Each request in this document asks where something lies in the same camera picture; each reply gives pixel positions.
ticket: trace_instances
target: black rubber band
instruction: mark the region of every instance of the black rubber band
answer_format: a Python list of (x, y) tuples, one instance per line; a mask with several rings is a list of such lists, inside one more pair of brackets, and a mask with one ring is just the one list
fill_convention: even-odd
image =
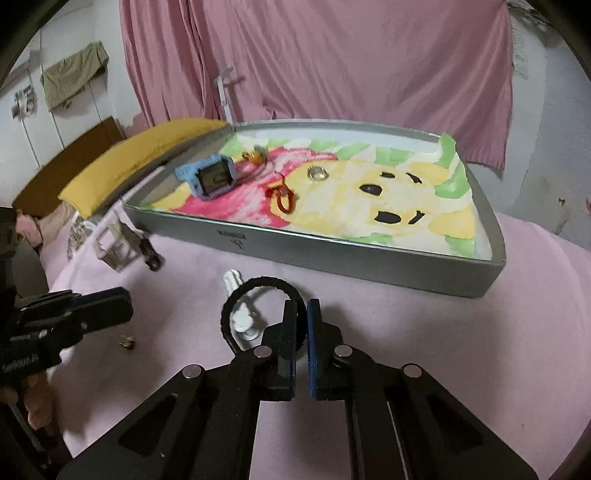
[(232, 336), (232, 329), (230, 328), (230, 314), (234, 310), (234, 307), (238, 303), (238, 301), (248, 292), (257, 288), (257, 287), (273, 287), (277, 290), (281, 290), (285, 293), (291, 300), (293, 300), (297, 304), (297, 322), (296, 322), (296, 334), (295, 334), (295, 348), (299, 350), (302, 345), (304, 345), (304, 341), (306, 339), (306, 331), (308, 326), (308, 319), (306, 316), (306, 304), (304, 303), (304, 299), (301, 297), (300, 292), (297, 289), (288, 284), (285, 280), (275, 277), (258, 277), (258, 278), (251, 278), (247, 280), (242, 285), (240, 285), (226, 300), (222, 307), (222, 318), (220, 320), (220, 325), (222, 328), (222, 335), (224, 340), (234, 352), (234, 355), (242, 352), (242, 348), (238, 345), (238, 342), (234, 340)]

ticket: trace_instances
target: yellow cushion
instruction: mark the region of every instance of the yellow cushion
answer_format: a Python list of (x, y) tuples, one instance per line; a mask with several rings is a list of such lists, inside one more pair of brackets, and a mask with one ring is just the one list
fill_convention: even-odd
[(157, 125), (107, 150), (60, 193), (82, 217), (89, 218), (134, 173), (175, 145), (227, 126), (220, 120), (185, 118)]

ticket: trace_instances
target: metal screw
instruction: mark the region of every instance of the metal screw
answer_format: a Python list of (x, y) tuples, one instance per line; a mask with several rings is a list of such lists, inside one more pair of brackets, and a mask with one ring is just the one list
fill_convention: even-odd
[(183, 375), (185, 378), (197, 378), (201, 375), (201, 367), (199, 365), (187, 365), (183, 368)]
[(308, 178), (310, 180), (326, 180), (329, 177), (329, 173), (323, 169), (322, 167), (319, 167), (318, 165), (311, 165), (310, 167), (308, 167)]
[(353, 349), (349, 345), (337, 345), (335, 347), (335, 355), (344, 357), (344, 356), (351, 356), (353, 354)]
[(134, 346), (135, 346), (135, 338), (126, 337), (125, 335), (121, 335), (121, 336), (123, 337), (123, 341), (119, 342), (119, 345), (121, 345), (126, 350), (133, 350)]
[(258, 357), (258, 358), (267, 358), (272, 353), (273, 353), (273, 350), (271, 349), (270, 346), (267, 346), (267, 345), (259, 345), (254, 350), (255, 357)]
[(410, 378), (419, 378), (423, 374), (421, 367), (414, 364), (408, 364), (402, 371), (404, 375)]

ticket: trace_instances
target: metal ring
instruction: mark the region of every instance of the metal ring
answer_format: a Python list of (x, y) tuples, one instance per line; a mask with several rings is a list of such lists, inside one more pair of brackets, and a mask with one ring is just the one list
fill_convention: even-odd
[(308, 167), (308, 178), (312, 181), (323, 181), (329, 177), (329, 173), (318, 165)]

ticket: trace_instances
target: black mouth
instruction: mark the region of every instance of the black mouth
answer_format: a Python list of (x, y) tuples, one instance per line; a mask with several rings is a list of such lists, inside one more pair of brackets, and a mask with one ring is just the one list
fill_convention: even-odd
[(424, 216), (425, 216), (425, 214), (423, 212), (421, 212), (420, 210), (417, 210), (417, 214), (410, 220), (410, 222), (408, 224), (409, 225), (414, 225), (415, 223), (417, 223)]
[(396, 215), (392, 212), (378, 212), (374, 220), (376, 222), (387, 223), (389, 225), (402, 222), (402, 218), (400, 218), (400, 215)]

